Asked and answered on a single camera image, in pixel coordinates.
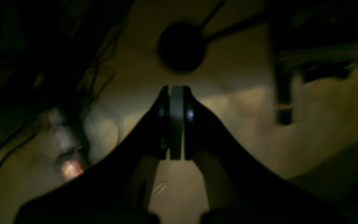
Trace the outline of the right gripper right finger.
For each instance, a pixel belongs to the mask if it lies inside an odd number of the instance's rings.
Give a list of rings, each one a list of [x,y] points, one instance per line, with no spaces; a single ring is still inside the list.
[[[181,87],[184,159],[203,175],[210,210],[202,224],[343,224],[331,204],[254,158],[220,119]]]

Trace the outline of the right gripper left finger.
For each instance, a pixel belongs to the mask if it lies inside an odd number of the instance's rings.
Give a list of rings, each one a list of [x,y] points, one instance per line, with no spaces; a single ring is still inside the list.
[[[156,169],[169,148],[164,86],[129,135],[74,180],[21,206],[15,224],[159,224],[147,209]]]

